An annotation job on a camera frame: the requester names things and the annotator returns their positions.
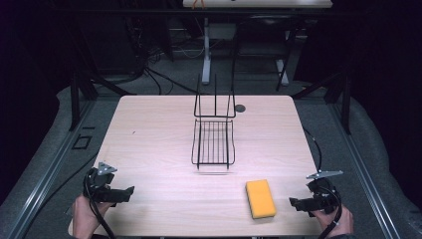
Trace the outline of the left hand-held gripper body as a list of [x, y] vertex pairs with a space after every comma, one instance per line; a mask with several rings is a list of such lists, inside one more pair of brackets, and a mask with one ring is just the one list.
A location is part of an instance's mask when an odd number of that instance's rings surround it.
[[115, 194], [109, 187], [115, 172], [115, 167], [104, 162], [100, 162], [97, 167], [91, 168], [84, 178], [84, 196], [94, 202], [116, 203]]

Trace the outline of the person's left hand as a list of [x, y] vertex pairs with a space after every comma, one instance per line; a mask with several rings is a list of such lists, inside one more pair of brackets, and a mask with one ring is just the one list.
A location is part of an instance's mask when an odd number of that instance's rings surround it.
[[91, 239], [100, 223], [91, 210], [90, 201], [81, 194], [75, 199], [72, 210], [72, 236], [76, 239]]

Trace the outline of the person's right hand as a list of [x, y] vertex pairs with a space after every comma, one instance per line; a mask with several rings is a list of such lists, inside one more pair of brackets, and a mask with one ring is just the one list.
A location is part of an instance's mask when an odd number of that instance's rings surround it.
[[321, 239], [346, 239], [354, 233], [353, 214], [345, 206], [336, 208], [330, 214], [317, 210], [312, 215], [322, 230]]

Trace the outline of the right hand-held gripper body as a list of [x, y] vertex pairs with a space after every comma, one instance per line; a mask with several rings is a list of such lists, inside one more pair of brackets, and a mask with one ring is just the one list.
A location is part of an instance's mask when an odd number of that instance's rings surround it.
[[330, 182], [332, 176], [341, 175], [342, 171], [319, 171], [308, 176], [311, 180], [307, 184], [313, 198], [307, 206], [307, 211], [322, 210], [330, 214], [340, 204], [340, 196], [335, 186]]

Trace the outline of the yellow sponge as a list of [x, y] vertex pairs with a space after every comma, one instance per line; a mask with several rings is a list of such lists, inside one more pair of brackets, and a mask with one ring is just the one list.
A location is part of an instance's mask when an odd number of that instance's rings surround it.
[[247, 181], [246, 192], [253, 219], [274, 217], [277, 214], [267, 179]]

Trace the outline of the black frame post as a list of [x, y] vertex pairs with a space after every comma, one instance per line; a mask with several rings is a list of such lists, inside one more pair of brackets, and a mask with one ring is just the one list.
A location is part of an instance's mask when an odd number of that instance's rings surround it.
[[341, 102], [341, 125], [347, 134], [349, 129], [349, 109], [350, 109], [350, 78], [344, 78], [342, 102]]
[[74, 130], [80, 121], [80, 99], [79, 99], [79, 86], [78, 77], [73, 76], [71, 80], [71, 111], [72, 121], [70, 131]]

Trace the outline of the aluminium floor rail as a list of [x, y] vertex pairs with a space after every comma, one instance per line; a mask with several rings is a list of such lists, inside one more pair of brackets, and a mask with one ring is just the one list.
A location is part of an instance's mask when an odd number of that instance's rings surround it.
[[370, 204], [374, 216], [380, 226], [380, 229], [386, 239], [401, 239], [398, 230], [392, 221], [390, 213], [388, 212], [384, 200], [381, 198], [374, 181], [369, 174], [369, 171], [363, 161], [363, 158], [355, 144], [355, 141], [350, 133], [347, 133], [343, 128], [340, 120], [340, 112], [336, 105], [328, 104], [327, 108], [335, 121], [335, 125], [339, 130], [349, 153], [351, 155], [351, 163], [357, 178], [362, 186], [366, 198]]
[[23, 239], [30, 223], [46, 201], [55, 179], [65, 161], [77, 132], [90, 115], [95, 102], [83, 103], [80, 121], [72, 131], [60, 119], [69, 116], [65, 107], [60, 107], [53, 128], [47, 133], [39, 150], [26, 167], [6, 201], [0, 206], [0, 239]]

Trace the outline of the black metal stand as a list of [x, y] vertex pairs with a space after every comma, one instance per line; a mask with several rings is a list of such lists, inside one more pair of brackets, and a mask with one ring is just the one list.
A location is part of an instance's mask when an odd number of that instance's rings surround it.
[[239, 22], [233, 37], [231, 82], [237, 74], [276, 74], [278, 91], [283, 85], [276, 61], [283, 60], [287, 70], [302, 23], [293, 15], [253, 15]]

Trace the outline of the white desk leg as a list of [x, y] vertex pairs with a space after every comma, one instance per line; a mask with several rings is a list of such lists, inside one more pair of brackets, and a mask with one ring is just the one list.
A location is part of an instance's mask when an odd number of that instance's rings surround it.
[[210, 54], [210, 38], [209, 38], [209, 21], [204, 19], [204, 60], [202, 70], [202, 84], [208, 85], [211, 76], [211, 54]]
[[280, 73], [281, 77], [281, 84], [283, 86], [287, 86], [290, 82], [286, 73], [286, 68], [283, 60], [277, 60], [276, 61], [277, 69]]

